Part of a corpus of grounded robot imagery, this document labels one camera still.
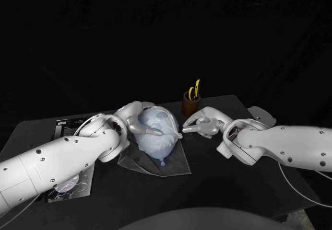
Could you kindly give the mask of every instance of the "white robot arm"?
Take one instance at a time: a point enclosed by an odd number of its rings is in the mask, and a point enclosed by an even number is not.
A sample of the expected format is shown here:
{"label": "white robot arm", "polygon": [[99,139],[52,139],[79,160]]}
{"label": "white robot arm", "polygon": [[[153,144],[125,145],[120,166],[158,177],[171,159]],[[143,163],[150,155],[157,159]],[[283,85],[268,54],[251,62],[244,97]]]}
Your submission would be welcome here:
{"label": "white robot arm", "polygon": [[262,155],[283,165],[332,172],[332,129],[310,126],[267,127],[252,119],[231,120],[216,109],[205,107],[183,124],[183,133],[199,132],[210,138],[223,133],[216,150],[252,165]]}
{"label": "white robot arm", "polygon": [[163,135],[137,120],[143,109],[153,106],[148,102],[133,102],[114,115],[92,116],[78,136],[65,136],[0,163],[0,214],[56,187],[96,159],[109,161],[130,144],[127,127],[133,133]]}

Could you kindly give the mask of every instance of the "pen holder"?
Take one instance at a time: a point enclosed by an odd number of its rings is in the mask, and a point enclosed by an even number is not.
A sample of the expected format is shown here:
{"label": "pen holder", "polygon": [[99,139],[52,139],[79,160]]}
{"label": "pen holder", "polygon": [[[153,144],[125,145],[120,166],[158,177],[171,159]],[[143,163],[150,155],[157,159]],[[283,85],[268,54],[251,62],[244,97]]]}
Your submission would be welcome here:
{"label": "pen holder", "polygon": [[186,118],[189,118],[190,115],[196,112],[199,106],[199,100],[200,100],[200,95],[197,94],[197,99],[190,101],[187,94],[189,91],[184,92],[183,101],[182,101],[182,113]]}

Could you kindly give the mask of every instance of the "black background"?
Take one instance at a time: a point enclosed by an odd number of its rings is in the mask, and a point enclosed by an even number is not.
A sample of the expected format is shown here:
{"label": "black background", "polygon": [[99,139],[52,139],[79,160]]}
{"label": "black background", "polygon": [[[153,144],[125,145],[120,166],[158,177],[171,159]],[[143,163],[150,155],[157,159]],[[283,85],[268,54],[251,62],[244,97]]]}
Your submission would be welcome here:
{"label": "black background", "polygon": [[202,98],[332,127],[330,18],[323,0],[1,3],[0,144],[21,120],[179,101],[197,78]]}

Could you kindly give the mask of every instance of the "black tablecloth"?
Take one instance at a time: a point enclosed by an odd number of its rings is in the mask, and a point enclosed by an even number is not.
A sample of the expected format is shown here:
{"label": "black tablecloth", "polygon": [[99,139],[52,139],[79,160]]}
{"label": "black tablecloth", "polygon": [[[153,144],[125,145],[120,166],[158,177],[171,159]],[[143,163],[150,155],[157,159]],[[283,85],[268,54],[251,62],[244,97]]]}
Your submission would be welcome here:
{"label": "black tablecloth", "polygon": [[[160,106],[183,124],[182,102]],[[251,118],[232,95],[202,99],[199,108],[206,106],[232,119]],[[17,125],[0,161],[49,141],[56,119],[60,118],[26,121]],[[26,226],[47,230],[112,230],[179,208],[226,207],[273,217],[311,206],[284,181],[277,162],[262,157],[254,166],[247,166],[235,157],[225,159],[216,151],[221,140],[221,133],[212,139],[197,133],[183,134],[182,145],[192,175],[161,178],[120,167],[117,159],[107,163],[96,161],[91,195],[49,204],[34,202],[4,229]],[[303,194],[319,200],[296,169],[284,167],[284,173]]]}

